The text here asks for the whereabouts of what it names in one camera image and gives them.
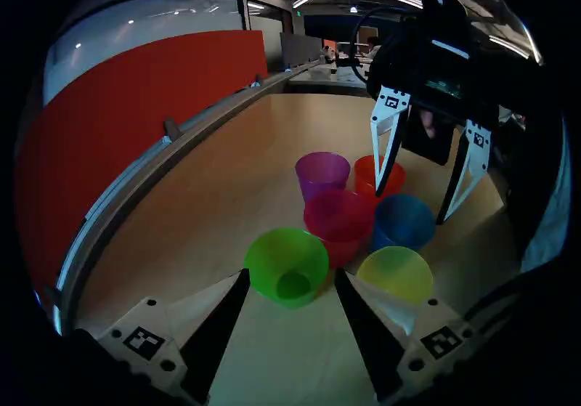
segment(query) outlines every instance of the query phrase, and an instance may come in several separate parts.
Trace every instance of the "red partition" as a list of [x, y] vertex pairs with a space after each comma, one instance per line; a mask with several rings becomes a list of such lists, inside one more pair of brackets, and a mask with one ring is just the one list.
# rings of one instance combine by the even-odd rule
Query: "red partition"
[[267, 76], [260, 31], [167, 38], [121, 53], [66, 86], [26, 133], [15, 212], [35, 289], [54, 286], [82, 220], [102, 192], [163, 135]]

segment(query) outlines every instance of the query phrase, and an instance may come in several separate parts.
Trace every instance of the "orange plastic cup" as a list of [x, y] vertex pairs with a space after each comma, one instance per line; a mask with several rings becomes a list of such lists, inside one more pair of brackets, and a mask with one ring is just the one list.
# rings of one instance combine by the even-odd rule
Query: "orange plastic cup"
[[[380, 165], [383, 163], [383, 156], [380, 157]], [[368, 198], [374, 206], [384, 198], [398, 194], [405, 182], [405, 170], [398, 163], [394, 163], [385, 189], [381, 197], [375, 196], [375, 164], [373, 156], [367, 155], [355, 161], [355, 192]]]

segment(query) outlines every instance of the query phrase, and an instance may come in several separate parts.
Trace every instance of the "table surface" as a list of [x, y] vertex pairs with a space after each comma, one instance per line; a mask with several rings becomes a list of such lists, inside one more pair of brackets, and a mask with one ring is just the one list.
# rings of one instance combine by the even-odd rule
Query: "table surface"
[[[304, 228], [295, 162], [319, 150], [339, 153], [352, 165], [371, 154], [373, 106], [364, 97], [273, 94], [224, 124], [154, 186], [113, 236], [84, 290], [78, 327], [97, 335], [145, 296], [166, 304], [185, 299], [238, 271], [260, 234]], [[450, 179], [455, 135], [446, 166], [406, 150], [397, 156], [407, 172], [402, 191], [434, 213]], [[353, 188], [353, 172], [347, 187]], [[486, 176], [420, 251], [434, 273], [434, 291], [460, 313], [518, 271], [502, 207]], [[360, 262], [347, 269], [356, 272]], [[210, 404], [280, 399], [373, 404], [373, 387], [336, 293], [289, 311], [249, 290]]]

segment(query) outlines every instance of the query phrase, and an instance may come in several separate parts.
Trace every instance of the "purple plastic cup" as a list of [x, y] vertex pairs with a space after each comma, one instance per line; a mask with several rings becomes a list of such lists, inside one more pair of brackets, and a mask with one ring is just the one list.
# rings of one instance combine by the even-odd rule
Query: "purple plastic cup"
[[345, 190], [351, 166], [336, 153], [314, 152], [299, 159], [295, 171], [306, 203], [322, 191]]

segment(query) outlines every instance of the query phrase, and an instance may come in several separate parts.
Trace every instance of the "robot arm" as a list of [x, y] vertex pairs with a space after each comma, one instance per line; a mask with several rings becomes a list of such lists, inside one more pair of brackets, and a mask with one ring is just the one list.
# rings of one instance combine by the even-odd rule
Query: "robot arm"
[[[422, 15], [402, 23], [401, 33], [382, 45], [370, 68], [367, 90], [377, 100], [370, 120], [375, 186], [379, 197], [399, 148], [402, 144], [406, 147], [412, 106], [430, 110], [451, 129], [462, 126], [452, 177], [437, 217], [437, 223], [442, 224], [487, 173], [498, 106], [482, 98], [476, 82], [479, 62], [461, 4], [457, 0], [422, 2]], [[380, 166], [379, 140], [388, 133], [386, 159]], [[450, 145], [451, 135], [450, 143], [444, 146], [449, 150]], [[471, 182], [460, 192], [467, 172]]]

